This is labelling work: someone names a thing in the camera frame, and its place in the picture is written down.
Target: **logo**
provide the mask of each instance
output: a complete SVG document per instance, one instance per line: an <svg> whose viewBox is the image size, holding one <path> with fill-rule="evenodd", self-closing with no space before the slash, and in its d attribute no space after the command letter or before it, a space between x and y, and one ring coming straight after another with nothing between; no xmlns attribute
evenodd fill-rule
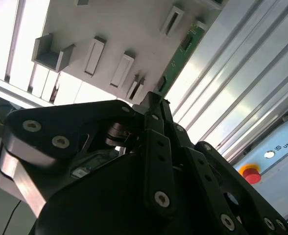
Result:
<svg viewBox="0 0 288 235"><path fill-rule="evenodd" d="M275 150L279 151L280 149L282 149L282 147L280 145L278 145L277 147L275 147Z"/></svg>

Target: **metal plate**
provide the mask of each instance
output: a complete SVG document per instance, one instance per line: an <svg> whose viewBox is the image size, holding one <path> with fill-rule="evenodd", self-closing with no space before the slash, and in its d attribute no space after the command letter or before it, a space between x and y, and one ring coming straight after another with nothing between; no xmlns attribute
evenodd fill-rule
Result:
<svg viewBox="0 0 288 235"><path fill-rule="evenodd" d="M192 142L238 156L288 110L288 0L230 0L166 98Z"/></svg>

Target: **emergency stop button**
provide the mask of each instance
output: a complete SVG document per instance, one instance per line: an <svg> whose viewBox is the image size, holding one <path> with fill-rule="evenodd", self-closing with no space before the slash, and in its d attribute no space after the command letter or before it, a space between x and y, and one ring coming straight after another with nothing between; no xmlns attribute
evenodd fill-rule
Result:
<svg viewBox="0 0 288 235"><path fill-rule="evenodd" d="M247 164L241 167L239 173L251 185L257 184L261 179L260 168L256 164Z"/></svg>

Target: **silver washer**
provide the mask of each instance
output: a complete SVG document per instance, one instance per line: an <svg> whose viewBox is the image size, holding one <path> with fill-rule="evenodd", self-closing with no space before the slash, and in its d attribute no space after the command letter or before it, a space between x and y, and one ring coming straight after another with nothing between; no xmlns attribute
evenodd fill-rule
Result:
<svg viewBox="0 0 288 235"><path fill-rule="evenodd" d="M221 220L222 224L227 229L229 229L230 231L233 231L236 228L236 226L234 225L233 220L229 216L227 216L226 214L222 214L220 216L220 220Z"/></svg>
<svg viewBox="0 0 288 235"><path fill-rule="evenodd" d="M153 118L155 118L156 120L159 120L159 117L157 117L156 115L152 115Z"/></svg>
<svg viewBox="0 0 288 235"><path fill-rule="evenodd" d="M122 107L122 110L124 110L124 111L126 111L128 113L130 112L130 110L127 107L124 107L124 106Z"/></svg>
<svg viewBox="0 0 288 235"><path fill-rule="evenodd" d="M287 228L285 227L285 225L284 225L279 219L276 219L276 222L277 222L277 224L279 225L279 227L282 228L284 231L287 230Z"/></svg>
<svg viewBox="0 0 288 235"><path fill-rule="evenodd" d="M204 144L204 147L206 148L207 151L211 151L212 148L208 144Z"/></svg>
<svg viewBox="0 0 288 235"><path fill-rule="evenodd" d="M264 221L265 221L265 223L266 223L266 225L271 229L271 230L275 230L275 226L273 225L273 223L271 222L271 220L270 219L268 219L268 218L264 218Z"/></svg>
<svg viewBox="0 0 288 235"><path fill-rule="evenodd" d="M170 205L170 200L168 198L168 196L161 191L157 191L155 193L155 201L158 203L159 206L161 207L168 207Z"/></svg>
<svg viewBox="0 0 288 235"><path fill-rule="evenodd" d="M184 131L183 127L180 125L177 125L177 129L178 129L178 131Z"/></svg>
<svg viewBox="0 0 288 235"><path fill-rule="evenodd" d="M55 136L51 142L57 148L67 148L70 145L70 141L64 136Z"/></svg>
<svg viewBox="0 0 288 235"><path fill-rule="evenodd" d="M37 132L42 128L40 123L34 120L26 120L22 123L22 126L25 130L30 132Z"/></svg>

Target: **green circuit board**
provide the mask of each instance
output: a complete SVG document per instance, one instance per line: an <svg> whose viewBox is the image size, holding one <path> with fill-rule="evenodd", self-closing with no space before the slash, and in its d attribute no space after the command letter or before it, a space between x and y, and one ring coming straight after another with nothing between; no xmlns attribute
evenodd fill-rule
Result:
<svg viewBox="0 0 288 235"><path fill-rule="evenodd" d="M162 96L167 94L204 34L203 23L195 22L191 25L187 35L163 72L157 84L156 93Z"/></svg>

